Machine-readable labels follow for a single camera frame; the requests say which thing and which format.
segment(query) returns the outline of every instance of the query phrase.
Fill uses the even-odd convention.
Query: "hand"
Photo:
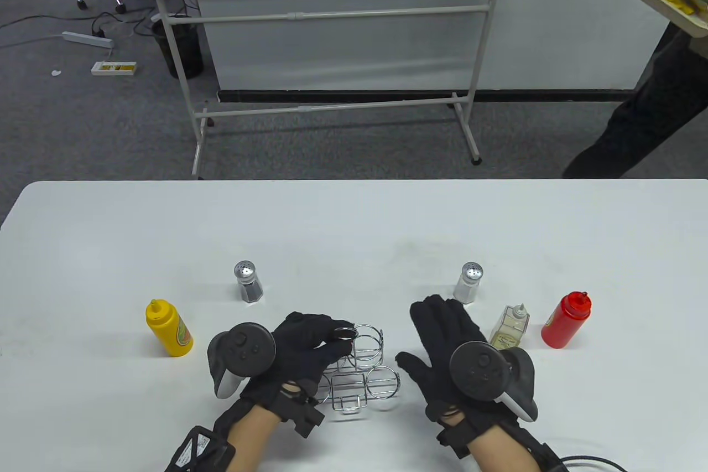
[[[352,341],[337,339],[336,329],[353,327],[349,321],[333,320],[328,315],[288,315],[272,332],[273,364],[268,371],[251,378],[241,399],[217,419],[214,431],[225,437],[254,404],[268,409],[281,391],[291,396],[314,396],[324,370],[352,351]]]
[[[263,387],[279,389],[284,383],[294,384],[308,396],[314,396],[327,366],[349,356],[352,350],[352,341],[337,339],[336,329],[353,326],[349,321],[333,320],[328,315],[291,313],[273,331],[273,365],[251,378],[241,397],[258,395]]]
[[[428,418],[446,424],[446,417],[450,419],[462,412],[477,435],[504,419],[516,422],[516,417],[506,406],[468,398],[450,377],[450,358],[458,346],[468,341],[486,341],[462,303],[431,295],[410,306],[410,318],[430,357],[431,366],[407,352],[398,353],[396,363],[418,384],[428,403],[425,409]]]

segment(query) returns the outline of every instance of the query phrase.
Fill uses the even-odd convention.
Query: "black trash can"
[[[182,67],[184,67],[184,73],[187,79],[197,77],[204,70],[202,50],[199,47],[197,24],[177,24],[176,26],[172,26],[172,31],[175,34],[175,40],[177,40],[177,49],[179,50],[180,57],[182,57]],[[175,68],[174,60],[172,60],[172,52],[167,42],[167,35],[165,35],[162,20],[158,20],[152,24],[152,34],[155,36],[160,50],[162,50],[162,55],[165,57],[170,75],[177,79],[177,69]]]

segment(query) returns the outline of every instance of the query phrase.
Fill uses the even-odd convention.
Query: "whiteboard frame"
[[[206,146],[207,128],[213,126],[215,120],[222,118],[235,118],[239,116],[258,116],[258,115],[283,115],[284,113],[308,113],[317,111],[338,111],[338,110],[354,110],[355,108],[393,108],[393,107],[419,107],[422,105],[448,105],[452,107],[457,116],[462,134],[465,136],[468,149],[470,150],[471,163],[473,165],[481,164],[480,150],[478,150],[475,138],[472,135],[470,121],[472,117],[472,109],[475,105],[475,93],[477,90],[478,81],[480,80],[481,65],[485,57],[486,45],[489,39],[491,30],[491,21],[494,15],[497,0],[487,0],[484,4],[471,4],[456,7],[420,7],[413,9],[377,9],[370,11],[343,11],[343,12],[288,12],[281,14],[265,14],[256,16],[236,16],[236,17],[175,17],[170,16],[165,0],[155,0],[161,20],[163,21],[165,35],[169,44],[172,60],[175,64],[177,78],[182,96],[187,107],[188,119],[190,126],[194,131],[197,142],[194,160],[192,161],[192,178],[201,179],[200,167],[203,159],[203,154]],[[485,22],[483,23],[480,38],[478,39],[477,53],[471,64],[471,80],[470,89],[466,96],[458,96],[457,92],[452,93],[452,97],[443,98],[428,98],[427,100],[396,100],[388,102],[365,102],[365,103],[342,103],[341,105],[300,105],[298,107],[288,108],[256,108],[255,110],[209,110],[207,107],[202,107],[201,111],[195,110],[192,102],[189,84],[185,75],[184,67],[177,48],[177,41],[174,37],[173,26],[180,24],[214,24],[222,22],[240,22],[248,24],[249,22],[260,22],[266,20],[288,20],[296,23],[305,23],[306,20],[312,19],[332,19],[332,18],[360,18],[360,17],[400,17],[412,15],[429,15],[450,14],[450,13],[468,13],[468,14],[483,14]]]

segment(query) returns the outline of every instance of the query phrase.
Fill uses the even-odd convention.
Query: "yellow mustard bottle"
[[[145,320],[170,356],[184,356],[192,350],[192,335],[177,313],[177,308],[167,300],[151,300],[145,308]]]

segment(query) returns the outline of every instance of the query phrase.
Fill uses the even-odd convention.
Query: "floor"
[[[126,0],[129,8],[151,0]],[[0,0],[0,25],[33,14],[79,17],[111,0]],[[90,32],[90,21],[36,19],[0,30],[0,222],[23,187],[54,179],[187,179],[194,139],[177,81],[150,38],[118,40],[113,60],[137,60],[135,77],[89,73],[106,52],[61,39],[3,48],[19,40]],[[54,77],[53,70],[61,70]],[[214,100],[207,67],[195,99]],[[206,179],[558,178],[604,128],[615,103],[486,103],[475,114],[483,164],[473,167],[447,108],[372,110],[219,122],[210,136]],[[708,121],[700,116],[627,176],[705,178]]]

